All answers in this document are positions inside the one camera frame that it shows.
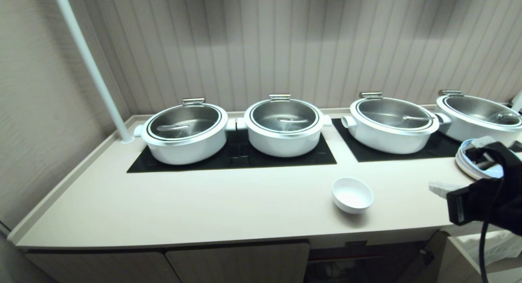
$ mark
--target wall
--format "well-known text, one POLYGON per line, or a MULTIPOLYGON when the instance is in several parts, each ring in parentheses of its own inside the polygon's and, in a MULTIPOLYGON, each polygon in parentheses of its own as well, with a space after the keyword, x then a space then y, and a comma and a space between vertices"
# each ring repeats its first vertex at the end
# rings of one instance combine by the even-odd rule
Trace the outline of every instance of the wall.
POLYGON ((358 92, 434 103, 520 90, 522 0, 84 0, 131 113, 183 97, 321 108, 358 92))
POLYGON ((114 126, 54 0, 0 0, 0 70, 0 221, 12 229, 114 126))

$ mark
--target metal bracket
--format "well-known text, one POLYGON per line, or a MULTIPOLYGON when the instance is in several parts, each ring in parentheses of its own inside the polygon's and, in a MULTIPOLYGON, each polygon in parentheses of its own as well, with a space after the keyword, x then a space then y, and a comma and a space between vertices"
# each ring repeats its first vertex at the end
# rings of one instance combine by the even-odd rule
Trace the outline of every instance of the metal bracket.
POLYGON ((382 91, 377 92, 360 92, 359 98, 361 99, 382 99, 383 93, 382 91))
POLYGON ((272 101, 283 99, 283 100, 290 100, 290 95, 269 95, 270 99, 272 101))
POLYGON ((461 90, 456 90, 456 89, 449 89, 449 90, 444 90, 444 89, 441 89, 438 91, 438 95, 449 95, 449 96, 459 96, 459 97, 463 97, 464 94, 462 93, 461 90))
POLYGON ((183 105, 195 105, 205 103, 204 97, 198 97, 196 99, 183 99, 183 105))

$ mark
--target lid handle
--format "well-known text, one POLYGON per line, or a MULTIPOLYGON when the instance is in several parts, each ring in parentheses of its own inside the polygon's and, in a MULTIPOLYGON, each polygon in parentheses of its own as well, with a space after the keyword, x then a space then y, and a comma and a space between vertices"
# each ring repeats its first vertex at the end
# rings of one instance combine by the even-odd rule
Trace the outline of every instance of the lid handle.
POLYGON ((438 95, 449 95, 449 96, 458 95, 461 97, 464 96, 464 94, 462 93, 462 90, 457 90, 457 89, 447 89, 447 90, 441 89, 438 91, 438 95))
POLYGON ((183 99, 183 105, 195 105, 205 103, 204 97, 197 97, 195 99, 183 99))
POLYGON ((292 120, 289 118, 277 118, 277 121, 280 121, 282 123, 308 123, 308 119, 292 120))
POLYGON ((382 91, 374 91, 374 92, 360 92, 359 98, 361 99, 382 99, 383 93, 382 91))
POLYGON ((290 99, 290 95, 269 95, 269 97, 272 101, 275 101, 276 99, 285 99, 285 100, 290 99))
POLYGON ((188 128, 188 125, 160 125, 156 129, 158 131, 173 131, 188 128))
POLYGON ((435 117, 412 117, 412 116, 403 116, 403 120, 416 120, 416 121, 429 121, 433 120, 435 117))

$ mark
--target white pole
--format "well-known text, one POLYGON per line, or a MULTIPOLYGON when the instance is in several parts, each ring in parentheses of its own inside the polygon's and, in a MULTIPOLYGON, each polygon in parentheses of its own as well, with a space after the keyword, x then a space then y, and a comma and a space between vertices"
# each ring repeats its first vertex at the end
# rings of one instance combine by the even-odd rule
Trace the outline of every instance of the white pole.
POLYGON ((122 138, 122 143, 129 143, 134 140, 134 137, 131 136, 125 127, 125 123, 123 123, 123 119, 120 116, 114 101, 112 100, 111 94, 108 92, 107 86, 101 77, 100 71, 96 66, 96 62, 89 50, 89 46, 85 41, 84 35, 82 34, 82 30, 80 30, 80 26, 78 25, 78 21, 76 21, 76 17, 74 16, 73 9, 71 8, 71 4, 69 4, 69 0, 56 0, 62 11, 62 14, 65 18, 65 22, 73 35, 73 39, 76 42, 76 46, 82 55, 82 59, 89 70, 91 77, 93 77, 93 81, 95 82, 96 88, 100 93, 105 106, 107 107, 108 113, 111 115, 112 121, 114 125, 116 125, 116 129, 118 129, 119 135, 122 138))

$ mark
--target white pot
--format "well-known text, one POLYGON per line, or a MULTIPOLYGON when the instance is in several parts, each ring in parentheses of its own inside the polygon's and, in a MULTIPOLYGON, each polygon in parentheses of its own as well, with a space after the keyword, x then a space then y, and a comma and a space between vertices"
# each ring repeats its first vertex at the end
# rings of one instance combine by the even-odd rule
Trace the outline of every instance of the white pot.
POLYGON ((247 128, 248 140, 262 153, 289 158, 314 149, 323 126, 331 124, 330 117, 310 103, 271 95, 250 106, 237 129, 247 128))
POLYGON ((224 146, 226 130, 235 129, 235 121, 228 120, 224 109, 204 101, 184 99, 183 105, 163 110, 138 125, 134 135, 141 136, 162 163, 184 165, 205 160, 224 146))
POLYGON ((441 116, 439 131, 450 138, 463 142, 491 136, 510 147, 522 133, 520 116, 504 105, 459 91, 440 91, 440 94, 436 106, 441 116))
POLYGON ((437 117, 425 108, 381 97, 380 93, 354 101, 350 112, 351 115, 341 118, 350 134, 362 144, 386 153, 404 155, 420 151, 439 126, 437 117))

